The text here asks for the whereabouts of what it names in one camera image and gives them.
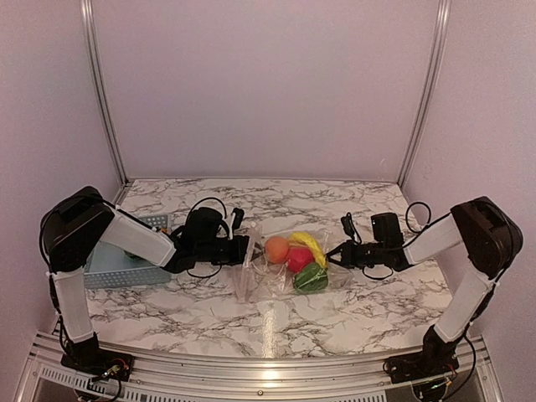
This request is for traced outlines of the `clear zip top bag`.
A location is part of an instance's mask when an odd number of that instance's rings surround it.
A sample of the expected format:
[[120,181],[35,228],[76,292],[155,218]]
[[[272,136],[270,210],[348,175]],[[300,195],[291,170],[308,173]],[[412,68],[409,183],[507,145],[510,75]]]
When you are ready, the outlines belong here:
[[[292,232],[283,231],[272,236],[282,236],[288,240]],[[325,229],[303,231],[312,235],[322,247],[326,257],[329,248],[334,245],[334,236]],[[325,289],[309,294],[298,293],[293,286],[295,273],[288,270],[286,260],[282,264],[272,264],[265,256],[265,242],[272,236],[262,233],[258,224],[252,224],[245,232],[250,237],[244,262],[234,268],[231,273],[235,295],[239,302],[260,302],[270,299],[282,300],[290,296],[310,295],[325,291],[336,291],[348,288],[353,280],[353,274],[344,268],[327,262],[328,285]]]

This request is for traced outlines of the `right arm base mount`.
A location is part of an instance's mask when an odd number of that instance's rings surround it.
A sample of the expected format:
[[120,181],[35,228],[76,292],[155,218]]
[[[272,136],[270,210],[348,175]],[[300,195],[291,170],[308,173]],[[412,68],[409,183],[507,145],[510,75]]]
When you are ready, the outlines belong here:
[[423,337],[419,352],[389,357],[384,361],[383,370],[393,384],[453,372],[459,368],[456,347],[460,340],[445,343],[431,328]]

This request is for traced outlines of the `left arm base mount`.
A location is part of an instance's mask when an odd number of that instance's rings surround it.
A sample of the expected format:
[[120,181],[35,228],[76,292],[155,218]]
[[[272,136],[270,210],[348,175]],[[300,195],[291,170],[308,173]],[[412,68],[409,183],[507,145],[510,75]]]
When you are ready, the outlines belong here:
[[61,345],[64,350],[61,364],[69,369],[92,374],[98,380],[114,377],[126,382],[130,378],[133,356],[101,348],[95,332],[78,343],[61,338]]

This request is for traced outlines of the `light green fake fruit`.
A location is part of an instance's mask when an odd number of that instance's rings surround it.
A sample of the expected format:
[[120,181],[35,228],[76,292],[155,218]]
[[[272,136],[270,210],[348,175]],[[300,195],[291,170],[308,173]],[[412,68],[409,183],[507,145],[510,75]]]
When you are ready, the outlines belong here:
[[142,259],[138,255],[135,255],[135,254],[133,254],[131,252],[128,252],[128,251],[125,251],[125,250],[124,250],[124,254],[125,254],[126,257],[128,257],[130,259],[133,259],[133,260],[141,260]]

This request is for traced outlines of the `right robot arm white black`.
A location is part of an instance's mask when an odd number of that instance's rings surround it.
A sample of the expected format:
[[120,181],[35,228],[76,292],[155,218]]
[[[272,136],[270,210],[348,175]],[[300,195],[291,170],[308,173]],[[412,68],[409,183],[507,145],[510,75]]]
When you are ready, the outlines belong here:
[[402,272],[457,246],[465,249],[472,266],[415,356],[415,368],[423,375],[434,374],[446,363],[523,248],[521,229],[486,196],[452,207],[410,240],[404,239],[395,213],[372,216],[374,239],[368,243],[360,239],[351,214],[341,221],[349,239],[329,251],[327,260],[347,269],[383,265]]

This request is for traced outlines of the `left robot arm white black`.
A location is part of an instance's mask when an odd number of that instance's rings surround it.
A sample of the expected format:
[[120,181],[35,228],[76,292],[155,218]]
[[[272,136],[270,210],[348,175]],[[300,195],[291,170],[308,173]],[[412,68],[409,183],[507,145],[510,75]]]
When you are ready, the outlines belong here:
[[64,354],[89,373],[106,365],[85,297],[85,267],[107,244],[180,274],[199,262],[217,267],[244,264],[253,242],[237,234],[244,212],[218,212],[196,204],[183,225],[165,233],[105,200],[87,186],[56,204],[41,220],[39,250],[48,267],[50,297],[59,314]]

